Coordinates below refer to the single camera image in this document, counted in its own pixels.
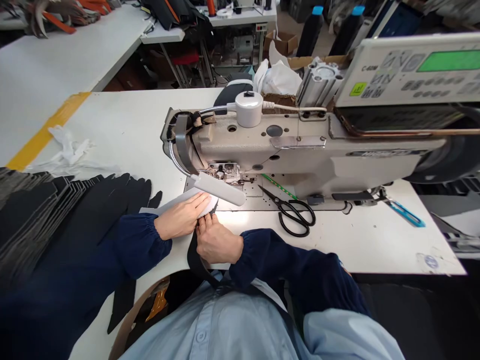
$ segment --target white power cord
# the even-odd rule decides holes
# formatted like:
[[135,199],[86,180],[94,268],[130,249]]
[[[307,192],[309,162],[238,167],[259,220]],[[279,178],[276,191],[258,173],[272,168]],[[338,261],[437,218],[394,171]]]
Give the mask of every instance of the white power cord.
[[296,112],[305,112],[305,111],[323,111],[327,112],[326,107],[294,107],[294,106],[285,106],[285,105],[279,105],[276,104],[272,101],[263,101],[262,104],[263,109],[283,109],[283,110],[292,110]]

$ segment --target navy sleeve cover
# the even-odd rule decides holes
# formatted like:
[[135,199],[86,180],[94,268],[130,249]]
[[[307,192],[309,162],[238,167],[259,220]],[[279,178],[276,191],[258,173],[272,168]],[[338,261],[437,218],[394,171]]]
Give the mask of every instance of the navy sleeve cover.
[[4,358],[68,359],[105,299],[125,279],[138,279],[170,253],[172,240],[160,239],[156,217],[121,217],[88,258],[36,273],[0,299]]
[[337,254],[288,245],[272,229],[245,231],[243,252],[230,267],[234,284],[245,289],[253,279],[285,279],[301,311],[350,310],[370,316],[357,283],[343,268]]

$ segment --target black-handled scissors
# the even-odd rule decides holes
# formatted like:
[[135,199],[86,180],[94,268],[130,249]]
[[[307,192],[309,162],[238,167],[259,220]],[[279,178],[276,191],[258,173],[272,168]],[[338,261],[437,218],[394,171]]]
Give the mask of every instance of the black-handled scissors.
[[[305,203],[303,201],[300,201],[300,200],[289,200],[288,202],[286,202],[286,201],[281,200],[277,196],[273,195],[270,191],[266,190],[263,186],[258,185],[258,187],[260,189],[262,189],[263,192],[265,194],[267,194],[268,197],[277,205],[278,209],[280,210],[280,212],[278,213],[278,218],[280,219],[281,227],[287,233],[289,233],[290,235],[292,235],[294,237],[297,237],[297,238],[304,238],[304,237],[308,236],[308,234],[310,234],[310,227],[315,225],[315,222],[317,221],[317,218],[315,217],[314,211],[312,210],[312,208],[307,203]],[[311,222],[308,222],[307,220],[305,220],[305,218],[302,215],[300,215],[298,210],[296,208],[294,208],[291,204],[299,204],[299,205],[302,205],[303,207],[305,207],[305,209],[307,209],[307,211],[311,215]],[[284,205],[288,208],[288,210],[293,211],[298,217],[290,215],[287,212],[288,210],[285,210],[282,207]],[[284,214],[287,218],[292,219],[294,222],[302,225],[305,228],[305,232],[301,233],[301,234],[297,234],[297,233],[291,231],[290,229],[288,229],[284,224],[284,219],[282,217],[282,214]]]

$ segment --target table surface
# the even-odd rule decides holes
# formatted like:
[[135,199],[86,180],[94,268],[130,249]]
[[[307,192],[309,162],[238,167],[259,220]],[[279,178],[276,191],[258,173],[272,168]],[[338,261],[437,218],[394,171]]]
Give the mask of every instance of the table surface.
[[69,35],[23,36],[0,49],[0,164],[6,164],[70,95],[101,91],[151,26],[123,5]]
[[[218,16],[209,17],[211,25],[214,28],[233,26],[233,25],[246,25],[255,23],[269,23],[277,21],[277,7],[275,2],[272,1],[271,10],[255,10],[254,8],[243,8],[240,14],[232,14],[229,18],[220,18]],[[206,10],[207,6],[197,6],[199,10]]]
[[[198,9],[207,9],[206,6],[197,6]],[[243,9],[241,14],[233,14],[230,18],[209,17],[211,25],[214,28],[233,26],[233,25],[247,25],[256,23],[268,23],[277,21],[277,8],[272,7],[271,10],[263,11],[260,14],[255,9]],[[179,27],[174,27],[170,31],[165,30],[162,25],[157,23],[155,29],[148,34],[141,36],[143,44],[160,44],[160,43],[176,43],[181,42],[185,36],[185,32]]]
[[[65,127],[76,141],[88,138],[95,147],[87,155],[97,163],[118,165],[135,178],[151,179],[152,194],[162,190],[161,203],[183,192],[185,176],[163,153],[160,134],[169,108],[204,109],[213,105],[221,88],[148,90],[92,93],[72,115]],[[0,152],[7,149],[5,134]],[[30,129],[22,137],[31,137]],[[19,134],[8,134],[20,141]],[[60,146],[51,141],[35,162],[46,161]],[[443,235],[436,227],[412,186],[403,180],[388,188],[389,195],[425,221],[425,228],[415,228],[384,203],[354,207],[350,214],[340,211],[317,213],[317,224],[310,236],[292,237],[284,232],[276,211],[221,211],[220,221],[236,234],[255,228],[272,228],[289,244],[305,249],[335,252],[346,269],[353,273],[450,274],[465,271]],[[294,229],[295,224],[287,224]],[[171,253],[136,285],[135,299],[154,282],[176,271],[188,269],[187,249],[190,236],[173,242]],[[439,267],[427,266],[425,256],[437,259]],[[227,268],[227,264],[216,265]],[[113,294],[103,304],[98,316],[73,348],[70,359],[106,359],[119,327],[107,335],[112,313]]]

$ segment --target hand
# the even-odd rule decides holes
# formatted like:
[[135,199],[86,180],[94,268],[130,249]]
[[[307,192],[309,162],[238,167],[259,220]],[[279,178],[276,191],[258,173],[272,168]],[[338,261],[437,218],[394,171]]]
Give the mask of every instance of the hand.
[[153,224],[160,238],[169,240],[193,233],[197,225],[197,218],[208,206],[211,199],[210,194],[199,192],[157,217]]
[[219,223],[217,215],[206,214],[198,220],[196,252],[210,264],[235,264],[242,255],[244,238],[234,235]]

